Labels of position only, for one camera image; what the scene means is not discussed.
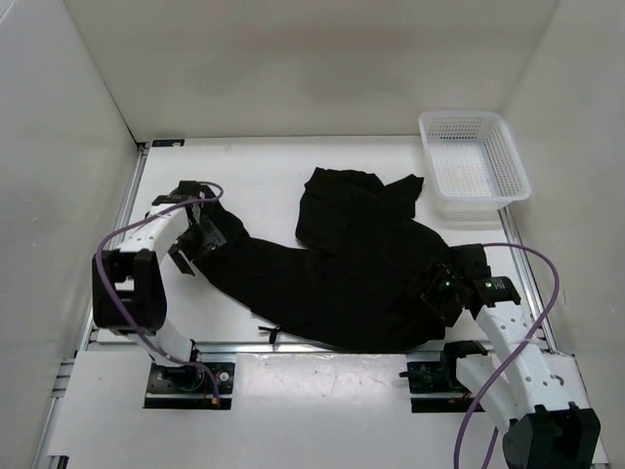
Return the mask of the black trousers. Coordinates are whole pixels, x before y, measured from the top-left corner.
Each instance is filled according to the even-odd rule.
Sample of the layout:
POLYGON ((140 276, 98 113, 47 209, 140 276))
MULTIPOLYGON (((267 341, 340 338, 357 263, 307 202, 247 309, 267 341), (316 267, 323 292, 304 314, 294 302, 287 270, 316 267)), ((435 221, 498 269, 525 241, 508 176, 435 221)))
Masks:
POLYGON ((208 281, 281 331, 340 349, 399 353, 445 335, 439 309, 416 279, 447 264, 451 250, 418 223, 424 181, 390 184, 355 170, 318 168, 300 201, 296 238, 286 247, 255 238, 220 203, 202 220, 225 243, 194 263, 208 281))

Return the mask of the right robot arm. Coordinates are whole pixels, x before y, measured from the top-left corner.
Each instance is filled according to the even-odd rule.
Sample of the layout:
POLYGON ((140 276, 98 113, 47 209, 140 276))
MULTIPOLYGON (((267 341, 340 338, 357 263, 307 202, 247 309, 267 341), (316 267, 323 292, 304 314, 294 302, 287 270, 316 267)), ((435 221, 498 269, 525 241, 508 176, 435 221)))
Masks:
POLYGON ((553 295, 536 320, 522 311, 506 313, 501 304, 521 297, 508 277, 496 277, 482 244, 456 246, 450 262, 431 262, 410 286, 427 305, 439 309, 451 326, 470 312, 492 349, 472 341, 448 343, 440 355, 438 378, 449 390, 465 388, 472 400, 460 423, 452 465, 459 467, 473 414, 482 409, 494 424, 510 468, 589 468, 601 422, 580 406, 550 369, 534 336, 554 307, 553 295))

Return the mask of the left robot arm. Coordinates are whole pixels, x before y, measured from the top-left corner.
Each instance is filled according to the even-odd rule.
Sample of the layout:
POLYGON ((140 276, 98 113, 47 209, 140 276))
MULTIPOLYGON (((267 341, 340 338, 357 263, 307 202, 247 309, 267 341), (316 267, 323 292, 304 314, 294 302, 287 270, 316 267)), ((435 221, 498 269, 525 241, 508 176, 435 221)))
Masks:
POLYGON ((197 258, 226 244, 208 218, 223 193, 215 183, 179 182, 152 202, 143 219, 107 235, 92 261, 96 326, 140 345, 154 363, 172 367, 171 379, 184 391, 201 386, 205 368, 194 341, 167 319, 160 264, 170 259, 192 276, 197 258))

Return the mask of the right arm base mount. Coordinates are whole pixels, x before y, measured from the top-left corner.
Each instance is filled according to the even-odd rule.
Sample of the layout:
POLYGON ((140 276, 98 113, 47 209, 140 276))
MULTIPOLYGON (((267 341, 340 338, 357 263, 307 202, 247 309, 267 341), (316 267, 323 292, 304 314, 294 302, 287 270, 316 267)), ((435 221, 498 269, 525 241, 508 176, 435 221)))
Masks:
POLYGON ((473 393, 457 378, 457 362, 468 356, 486 356, 477 341, 459 341, 443 346, 437 361, 412 361, 398 377, 405 378, 411 394, 412 413, 465 412, 473 393))

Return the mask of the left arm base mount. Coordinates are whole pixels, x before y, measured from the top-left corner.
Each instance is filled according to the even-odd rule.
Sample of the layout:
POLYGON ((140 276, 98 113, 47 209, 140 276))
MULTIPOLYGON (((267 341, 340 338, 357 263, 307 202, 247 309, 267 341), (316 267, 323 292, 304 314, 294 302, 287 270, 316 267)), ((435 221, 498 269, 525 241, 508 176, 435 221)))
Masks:
POLYGON ((230 410, 235 378, 235 362, 220 360, 204 363, 217 380, 214 383, 203 369, 171 367, 152 363, 146 381, 144 408, 167 410, 230 410))

